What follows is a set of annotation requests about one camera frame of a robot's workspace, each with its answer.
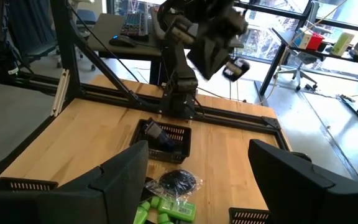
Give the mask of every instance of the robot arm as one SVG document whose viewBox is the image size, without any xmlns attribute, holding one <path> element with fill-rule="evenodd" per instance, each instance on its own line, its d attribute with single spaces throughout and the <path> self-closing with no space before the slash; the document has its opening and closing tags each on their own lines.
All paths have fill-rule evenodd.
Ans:
<svg viewBox="0 0 358 224">
<path fill-rule="evenodd" d="M 249 64 L 232 59 L 229 44 L 236 35 L 247 30 L 247 23 L 228 0 L 167 0 L 160 6 L 157 19 L 165 31 L 162 55 L 169 78 L 159 110 L 191 119 L 195 115 L 198 81 L 186 57 L 207 80 L 223 66 L 226 66 L 223 75 L 227 79 L 238 80 L 248 71 Z M 198 33 L 193 36 L 189 29 L 195 22 Z M 187 56 L 183 53 L 184 45 L 190 48 Z"/>
<path fill-rule="evenodd" d="M 172 16 L 170 9 L 181 15 L 169 20 L 168 17 Z M 231 40 L 245 33 L 248 25 L 232 8 L 232 1 L 167 0 L 160 6 L 158 21 L 166 30 L 166 39 L 190 46 L 187 58 L 205 79 L 209 80 L 224 65 L 226 72 L 223 75 L 232 82 L 248 71 L 248 63 L 236 63 L 229 56 Z M 199 24 L 196 37 L 188 32 L 193 23 Z"/>
</svg>

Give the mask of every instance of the wooden tabletop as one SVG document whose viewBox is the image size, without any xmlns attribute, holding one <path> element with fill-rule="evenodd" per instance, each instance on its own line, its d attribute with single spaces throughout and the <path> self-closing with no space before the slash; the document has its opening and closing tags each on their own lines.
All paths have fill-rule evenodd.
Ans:
<svg viewBox="0 0 358 224">
<path fill-rule="evenodd" d="M 137 93 L 160 96 L 157 86 L 124 81 Z M 104 76 L 93 84 L 112 87 Z M 201 104 L 275 118 L 271 108 L 199 95 Z M 250 139 L 277 145 L 268 134 L 171 119 L 93 101 L 75 99 L 0 175 L 52 180 L 62 185 L 129 147 L 139 119 L 153 119 L 192 129 L 191 154 L 183 164 L 149 160 L 147 176 L 157 178 L 185 169 L 203 180 L 188 201 L 195 203 L 195 223 L 227 223 L 229 207 L 267 209 L 255 182 L 247 150 Z M 155 212 L 150 219 L 155 221 Z"/>
</svg>

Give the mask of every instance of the green plastic bottle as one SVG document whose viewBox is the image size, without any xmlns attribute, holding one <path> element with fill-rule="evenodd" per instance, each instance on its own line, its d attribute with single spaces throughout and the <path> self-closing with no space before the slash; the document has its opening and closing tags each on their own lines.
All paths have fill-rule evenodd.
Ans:
<svg viewBox="0 0 358 224">
<path fill-rule="evenodd" d="M 149 214 L 150 203 L 143 202 L 139 207 L 137 207 L 134 224 L 144 224 L 147 220 L 147 215 Z"/>
<path fill-rule="evenodd" d="M 166 213 L 169 217 L 186 222 L 193 222 L 196 218 L 196 205 L 193 203 L 180 203 L 178 205 L 176 202 L 154 196 L 151 206 L 161 214 Z"/>
<path fill-rule="evenodd" d="M 170 221 L 169 216 L 167 214 L 160 214 L 157 217 L 157 223 L 158 224 L 173 224 L 173 222 Z"/>
</svg>

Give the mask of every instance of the red box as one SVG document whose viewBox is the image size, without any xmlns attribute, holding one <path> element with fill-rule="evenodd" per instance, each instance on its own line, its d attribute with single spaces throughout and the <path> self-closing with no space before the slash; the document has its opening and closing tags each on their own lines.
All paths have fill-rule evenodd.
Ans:
<svg viewBox="0 0 358 224">
<path fill-rule="evenodd" d="M 309 41 L 308 46 L 306 47 L 306 49 L 308 50 L 317 50 L 318 47 L 320 46 L 320 44 L 323 42 L 324 37 L 318 33 L 313 33 L 313 35 L 311 36 L 311 39 Z"/>
</svg>

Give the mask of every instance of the black plastic basket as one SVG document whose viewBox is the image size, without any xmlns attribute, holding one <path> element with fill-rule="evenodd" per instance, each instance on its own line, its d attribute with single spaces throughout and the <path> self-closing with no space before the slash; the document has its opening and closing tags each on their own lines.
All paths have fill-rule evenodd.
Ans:
<svg viewBox="0 0 358 224">
<path fill-rule="evenodd" d="M 174 164 L 181 164 L 190 156 L 191 128 L 156 122 L 175 142 L 173 151 L 167 152 L 164 151 L 163 146 L 161 146 L 156 139 L 144 133 L 142 128 L 146 122 L 146 120 L 141 119 L 137 124 L 131 145 L 140 140 L 146 140 L 149 143 L 150 159 L 171 162 Z"/>
<path fill-rule="evenodd" d="M 230 224 L 273 224 L 270 212 L 266 210 L 229 208 Z"/>
<path fill-rule="evenodd" d="M 49 191 L 57 185 L 53 181 L 0 177 L 0 192 Z"/>
</svg>

